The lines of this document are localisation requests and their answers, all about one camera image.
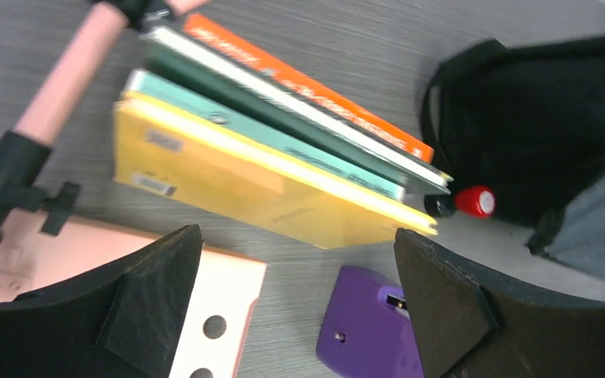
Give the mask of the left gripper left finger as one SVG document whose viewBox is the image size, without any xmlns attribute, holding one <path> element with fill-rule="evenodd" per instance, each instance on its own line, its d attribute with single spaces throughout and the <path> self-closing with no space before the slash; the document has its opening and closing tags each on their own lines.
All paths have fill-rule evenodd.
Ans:
<svg viewBox="0 0 605 378">
<path fill-rule="evenodd" d="M 202 252 L 196 225 L 0 302 L 0 377 L 167 377 Z"/>
</svg>

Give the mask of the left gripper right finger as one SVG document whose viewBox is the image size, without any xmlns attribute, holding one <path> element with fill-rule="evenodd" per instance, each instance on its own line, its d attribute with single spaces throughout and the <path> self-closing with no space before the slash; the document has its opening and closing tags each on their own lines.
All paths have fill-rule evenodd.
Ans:
<svg viewBox="0 0 605 378">
<path fill-rule="evenodd" d="M 605 377 L 605 302 L 538 287 L 412 230 L 395 259 L 427 377 Z"/>
</svg>

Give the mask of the yellow book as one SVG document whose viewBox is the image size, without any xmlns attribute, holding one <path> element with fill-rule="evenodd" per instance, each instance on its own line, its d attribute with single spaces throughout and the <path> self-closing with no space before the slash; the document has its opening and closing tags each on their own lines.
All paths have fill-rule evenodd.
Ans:
<svg viewBox="0 0 605 378">
<path fill-rule="evenodd" d="M 322 249 L 436 233 L 422 212 L 155 98 L 127 94 L 113 119 L 117 182 Z"/>
</svg>

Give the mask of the black backpack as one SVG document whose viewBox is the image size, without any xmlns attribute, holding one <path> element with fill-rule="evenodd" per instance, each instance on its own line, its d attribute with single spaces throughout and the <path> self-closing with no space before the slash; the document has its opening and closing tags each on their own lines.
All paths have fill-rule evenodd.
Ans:
<svg viewBox="0 0 605 378">
<path fill-rule="evenodd" d="M 605 36 L 479 43 L 439 65 L 420 125 L 453 193 L 490 188 L 531 254 L 605 280 Z"/>
</svg>

